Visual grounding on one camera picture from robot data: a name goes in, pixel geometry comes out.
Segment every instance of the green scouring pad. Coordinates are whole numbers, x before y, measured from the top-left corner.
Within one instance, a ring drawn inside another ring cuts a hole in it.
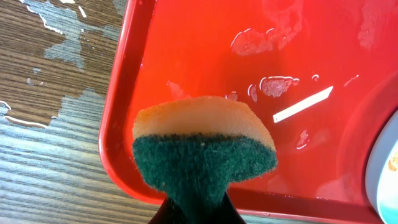
[[[271,135],[250,108],[205,96],[142,110],[133,154],[144,181],[165,192],[189,223],[219,210],[230,182],[277,165]]]
[[[201,223],[221,205],[230,182],[277,164],[271,148],[246,136],[154,134],[137,138],[133,149],[145,182],[166,192],[190,223]]]

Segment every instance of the sponge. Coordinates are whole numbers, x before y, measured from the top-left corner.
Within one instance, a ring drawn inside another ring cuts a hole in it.
[[[133,132],[133,154],[144,181],[166,192],[190,223],[205,222],[221,206],[229,183],[277,165],[264,125],[247,105],[224,98],[206,96],[140,111]]]

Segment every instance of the green abrasive layer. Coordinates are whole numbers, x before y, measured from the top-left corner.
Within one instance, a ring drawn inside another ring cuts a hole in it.
[[[134,141],[133,153],[144,181],[166,192],[190,223],[201,223],[221,205],[230,182],[277,165],[270,147],[246,136],[142,136]]]

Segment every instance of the tabletop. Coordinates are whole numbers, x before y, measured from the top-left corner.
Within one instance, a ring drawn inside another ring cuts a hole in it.
[[[126,1],[0,0],[0,223],[147,223],[159,208],[98,155]]]

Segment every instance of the red plastic tray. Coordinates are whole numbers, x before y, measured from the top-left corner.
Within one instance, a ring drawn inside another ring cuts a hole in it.
[[[162,203],[132,156],[137,112],[225,96],[261,118],[279,159],[230,186],[241,213],[379,223],[364,172],[398,105],[397,26],[392,0],[129,1],[99,133],[104,168],[127,194]]]

